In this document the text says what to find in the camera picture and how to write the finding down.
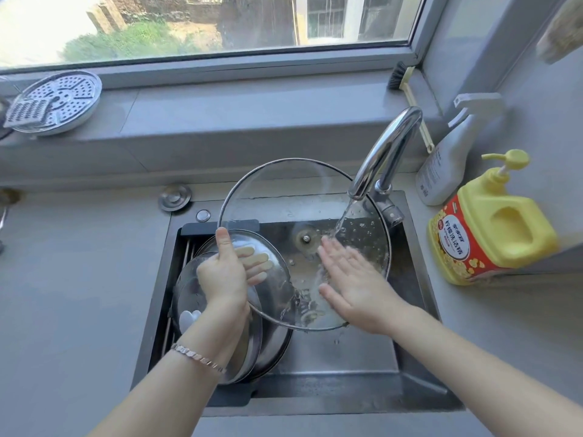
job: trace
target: countertop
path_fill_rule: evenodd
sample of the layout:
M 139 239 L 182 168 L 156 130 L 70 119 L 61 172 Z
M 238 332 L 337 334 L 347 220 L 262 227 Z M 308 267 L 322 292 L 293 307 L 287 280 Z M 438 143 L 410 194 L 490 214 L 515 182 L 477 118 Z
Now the countertop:
M 433 264 L 425 227 L 435 213 L 399 174 L 443 323 L 486 351 L 583 403 L 579 276 L 515 276 L 457 288 Z M 231 184 L 194 185 L 220 200 Z M 127 394 L 169 217 L 160 188 L 25 197 L 0 237 L 0 435 L 78 436 Z M 194 435 L 486 436 L 469 411 L 215 417 Z

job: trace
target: window sill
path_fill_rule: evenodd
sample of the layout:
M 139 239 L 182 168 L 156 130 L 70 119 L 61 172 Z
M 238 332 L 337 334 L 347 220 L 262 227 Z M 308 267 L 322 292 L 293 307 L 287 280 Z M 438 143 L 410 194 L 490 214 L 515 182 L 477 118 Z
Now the window sill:
M 0 141 L 0 186 L 60 190 L 235 181 L 277 158 L 305 157 L 356 172 L 384 127 L 407 107 L 390 72 L 109 90 L 75 130 Z M 419 71 L 412 89 L 439 138 L 440 112 Z M 419 139 L 401 171 L 427 156 Z

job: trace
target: white bottle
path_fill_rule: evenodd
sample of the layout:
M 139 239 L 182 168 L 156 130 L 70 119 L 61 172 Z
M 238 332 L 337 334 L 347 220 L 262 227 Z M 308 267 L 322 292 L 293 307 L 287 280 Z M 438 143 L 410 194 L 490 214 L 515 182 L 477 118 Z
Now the white bottle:
M 455 129 L 435 146 L 415 176 L 417 193 L 425 205 L 441 205 L 455 192 L 463 180 L 466 159 L 478 134 L 506 109 L 499 93 L 461 94 L 454 105 L 462 109 L 448 124 Z

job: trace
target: window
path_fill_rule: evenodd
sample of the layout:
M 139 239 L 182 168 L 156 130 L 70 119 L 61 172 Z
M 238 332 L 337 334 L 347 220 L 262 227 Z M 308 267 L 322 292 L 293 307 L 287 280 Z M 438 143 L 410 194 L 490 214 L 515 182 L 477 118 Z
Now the window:
M 92 67 L 108 88 L 188 82 L 189 67 L 189 76 L 205 73 L 202 81 L 229 79 L 225 70 L 245 78 L 253 75 L 243 69 L 389 68 L 418 62 L 445 1 L 0 0 L 0 74 L 21 74 L 13 79 L 24 83 L 40 71 Z

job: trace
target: hand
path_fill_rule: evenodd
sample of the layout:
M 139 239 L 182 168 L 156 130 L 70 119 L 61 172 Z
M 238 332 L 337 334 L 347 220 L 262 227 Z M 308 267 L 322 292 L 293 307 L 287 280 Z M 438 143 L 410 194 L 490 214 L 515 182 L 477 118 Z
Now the hand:
M 398 318 L 410 305 L 358 250 L 344 248 L 336 239 L 324 236 L 318 253 L 339 291 L 321 284 L 322 297 L 344 320 L 369 333 L 390 336 Z
M 208 258 L 196 270 L 207 304 L 223 301 L 247 308 L 247 286 L 263 282 L 273 263 L 266 253 L 253 255 L 253 247 L 234 249 L 224 227 L 217 229 L 216 241 L 218 254 Z

